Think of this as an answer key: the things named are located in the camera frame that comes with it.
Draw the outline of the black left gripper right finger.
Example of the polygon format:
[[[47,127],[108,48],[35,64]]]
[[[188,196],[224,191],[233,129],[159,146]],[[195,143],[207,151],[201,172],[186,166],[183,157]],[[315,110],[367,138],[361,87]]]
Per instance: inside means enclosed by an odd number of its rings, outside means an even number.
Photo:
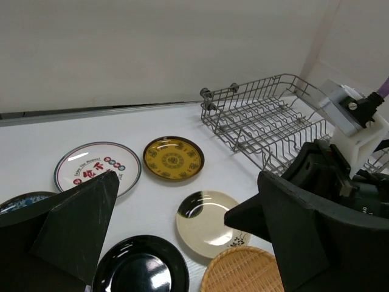
[[[387,291],[388,220],[341,206],[270,172],[224,223],[271,242],[286,291]]]

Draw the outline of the blue green patterned plate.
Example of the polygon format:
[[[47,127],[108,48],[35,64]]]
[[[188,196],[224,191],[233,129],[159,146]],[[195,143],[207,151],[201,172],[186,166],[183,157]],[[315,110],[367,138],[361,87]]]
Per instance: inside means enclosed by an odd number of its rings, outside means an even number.
[[[39,201],[45,200],[46,198],[50,198],[54,195],[56,195],[55,192],[46,192],[46,191],[29,192],[29,193],[24,193],[22,195],[18,195],[14,198],[11,198],[1,203],[1,207],[0,207],[1,215],[7,214],[14,210],[21,209],[23,207],[37,203]]]

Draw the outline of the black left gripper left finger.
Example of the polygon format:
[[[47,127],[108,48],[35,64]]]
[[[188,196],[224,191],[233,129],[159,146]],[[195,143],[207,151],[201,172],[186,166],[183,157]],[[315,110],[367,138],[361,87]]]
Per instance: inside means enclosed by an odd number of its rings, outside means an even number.
[[[105,172],[1,215],[2,286],[91,285],[117,199]]]

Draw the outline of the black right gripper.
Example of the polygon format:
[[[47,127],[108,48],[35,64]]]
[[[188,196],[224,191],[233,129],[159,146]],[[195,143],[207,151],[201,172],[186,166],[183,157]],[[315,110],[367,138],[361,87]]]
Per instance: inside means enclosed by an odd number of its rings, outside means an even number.
[[[324,140],[305,142],[282,178],[317,196],[376,217],[388,217],[388,175],[358,170],[334,145]]]

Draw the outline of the glossy black plate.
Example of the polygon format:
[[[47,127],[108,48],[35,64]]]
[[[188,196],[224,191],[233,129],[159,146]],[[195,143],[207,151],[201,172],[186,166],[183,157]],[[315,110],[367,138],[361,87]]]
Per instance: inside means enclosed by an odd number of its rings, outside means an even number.
[[[91,291],[188,291],[190,277],[180,251],[155,235],[120,241],[100,260]]]

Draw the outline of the cream plate black brushstroke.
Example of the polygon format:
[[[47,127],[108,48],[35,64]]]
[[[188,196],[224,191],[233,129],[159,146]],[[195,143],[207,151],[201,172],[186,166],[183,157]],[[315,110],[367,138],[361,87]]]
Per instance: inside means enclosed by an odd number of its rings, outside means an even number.
[[[192,193],[177,209],[178,234],[192,251],[210,259],[226,249],[248,245],[250,234],[224,224],[225,213],[237,205],[234,198],[222,192]]]

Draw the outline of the yellow brown patterned plate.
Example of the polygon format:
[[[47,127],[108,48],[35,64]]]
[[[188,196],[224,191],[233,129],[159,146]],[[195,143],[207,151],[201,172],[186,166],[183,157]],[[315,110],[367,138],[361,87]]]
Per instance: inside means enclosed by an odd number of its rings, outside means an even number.
[[[168,181],[184,181],[203,169],[205,156],[193,141],[179,136],[152,140],[143,151],[143,163],[154,175]]]

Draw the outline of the white plate red characters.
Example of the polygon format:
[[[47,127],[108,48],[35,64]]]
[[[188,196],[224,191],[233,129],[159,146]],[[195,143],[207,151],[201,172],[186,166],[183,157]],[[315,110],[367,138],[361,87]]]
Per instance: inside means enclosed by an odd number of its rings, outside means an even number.
[[[55,167],[53,180],[64,192],[104,172],[115,172],[119,179],[117,196],[128,193],[142,174],[139,157],[128,147],[115,142],[92,142],[64,155]]]

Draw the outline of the woven bamboo plate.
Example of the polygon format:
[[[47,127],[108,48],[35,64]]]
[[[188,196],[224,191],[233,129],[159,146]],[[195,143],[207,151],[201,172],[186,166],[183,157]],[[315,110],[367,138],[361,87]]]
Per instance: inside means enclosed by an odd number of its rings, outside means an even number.
[[[237,246],[212,259],[200,290],[283,291],[284,287],[274,255],[251,246]]]

